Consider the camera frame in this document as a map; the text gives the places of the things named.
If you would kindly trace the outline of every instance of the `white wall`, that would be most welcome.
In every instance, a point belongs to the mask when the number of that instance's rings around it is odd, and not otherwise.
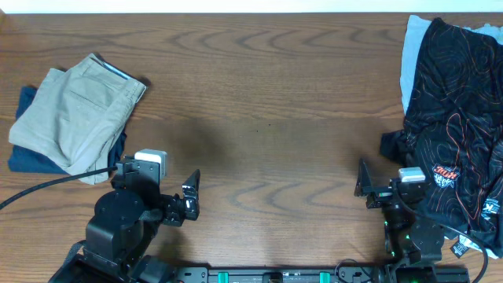
[[[503,12],[503,0],[0,0],[6,13]]]

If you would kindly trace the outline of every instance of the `wooden table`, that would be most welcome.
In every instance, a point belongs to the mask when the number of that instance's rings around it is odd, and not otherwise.
[[[432,19],[438,15],[423,15]],[[501,14],[440,15],[503,25]],[[9,172],[19,90],[90,52],[152,82],[127,124],[126,153],[169,152],[163,193],[202,172],[201,214],[162,227],[148,253],[212,266],[335,266],[385,258],[383,217],[353,197],[358,158],[396,176],[380,135],[402,128],[407,14],[18,15],[0,31],[0,200],[56,175]],[[0,212],[0,281],[47,281],[84,238],[102,183],[69,182]],[[474,278],[482,255],[465,264]],[[485,282],[499,282],[491,260]]]

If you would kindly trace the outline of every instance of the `folded khaki pants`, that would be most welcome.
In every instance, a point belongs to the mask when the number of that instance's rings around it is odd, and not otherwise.
[[[50,69],[9,142],[49,157],[70,175],[102,169],[146,87],[93,54],[66,72]],[[86,178],[95,184],[108,173]]]

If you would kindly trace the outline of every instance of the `black cord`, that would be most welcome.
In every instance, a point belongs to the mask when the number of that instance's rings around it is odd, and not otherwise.
[[[17,193],[14,196],[12,196],[12,197],[8,198],[7,200],[3,201],[0,204],[0,210],[2,210],[4,207],[6,207],[7,205],[11,204],[15,200],[17,200],[17,199],[19,199],[21,197],[24,197],[24,196],[26,196],[29,193],[33,193],[36,190],[43,189],[43,188],[46,188],[48,186],[60,184],[62,182],[73,181],[73,180],[76,180],[78,178],[84,178],[84,177],[88,177],[88,176],[92,176],[92,175],[97,175],[97,174],[100,174],[100,173],[103,173],[103,172],[110,172],[110,171],[114,171],[114,170],[117,170],[117,166],[107,167],[107,168],[103,168],[103,169],[99,169],[99,170],[95,170],[95,171],[91,171],[91,172],[82,173],[82,174],[79,174],[79,175],[73,175],[73,176],[68,176],[68,177],[64,177],[64,178],[59,178],[59,179],[56,179],[56,180],[53,180],[53,181],[48,181],[48,182],[42,183],[40,185],[36,185],[34,187],[31,187],[30,189],[26,189],[26,190],[24,190],[24,191],[22,191],[20,193]]]
[[[425,216],[425,215],[422,215],[421,213],[417,212],[417,211],[414,211],[412,208],[410,208],[406,203],[405,201],[403,201],[402,199],[402,196],[400,196],[400,193],[398,192],[398,189],[395,188],[395,194],[398,198],[398,201],[400,202],[400,204],[402,205],[402,207],[408,211],[409,213],[412,213],[414,214],[415,216],[419,216],[421,218],[424,218],[424,219],[429,219],[433,222],[436,222],[435,220]],[[460,230],[456,229],[456,228],[453,228],[449,225],[446,225],[446,224],[442,224],[442,223],[438,223],[440,226],[444,227],[444,228],[447,228],[448,230],[451,230],[453,231],[454,233],[458,233],[460,236],[463,236],[467,239],[469,239],[470,241],[472,241],[474,244],[478,245],[480,250],[482,251],[482,254],[483,254],[483,257],[484,257],[484,264],[482,265],[482,269],[480,270],[479,272],[479,275],[477,275],[477,277],[473,280],[473,283],[477,283],[480,281],[480,279],[482,279],[482,277],[484,276],[484,274],[486,273],[486,269],[487,269],[487,264],[489,263],[489,258],[487,257],[487,251],[486,249],[484,248],[483,246],[483,243],[477,239],[475,239],[474,237],[471,237],[471,236],[468,236],[466,233],[463,233],[461,232]]]
[[[359,262],[357,262],[357,261],[356,261],[356,260],[354,260],[354,259],[343,259],[343,260],[341,260],[341,261],[337,264],[337,266],[336,266],[336,276],[337,276],[337,277],[339,278],[339,280],[340,280],[340,281],[342,281],[343,283],[348,283],[348,282],[347,282],[347,281],[345,281],[344,279],[342,279],[342,278],[339,276],[339,266],[340,266],[340,264],[341,264],[341,263],[346,262],[346,261],[351,261],[351,262],[353,262],[353,263],[359,264]],[[361,267],[361,266],[359,266],[359,267],[360,267],[360,269],[362,270],[362,272],[370,278],[369,280],[367,280],[367,281],[363,281],[362,283],[371,282],[371,281],[372,281],[372,276],[370,276],[370,274],[367,272],[367,270],[363,269],[363,267]]]

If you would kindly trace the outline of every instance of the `navy blue cloth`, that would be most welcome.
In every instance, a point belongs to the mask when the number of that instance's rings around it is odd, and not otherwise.
[[[33,102],[37,89],[30,86],[23,86],[19,96],[19,105],[17,106],[16,119],[28,109]],[[124,152],[124,142],[126,141],[124,130],[120,133],[117,142],[114,144],[110,153],[108,153],[108,166],[114,166],[120,160]],[[15,145],[13,154],[7,162],[9,169],[14,172],[24,173],[46,173],[46,174],[67,174],[63,169],[57,166],[52,160],[43,154],[36,153],[33,150]]]

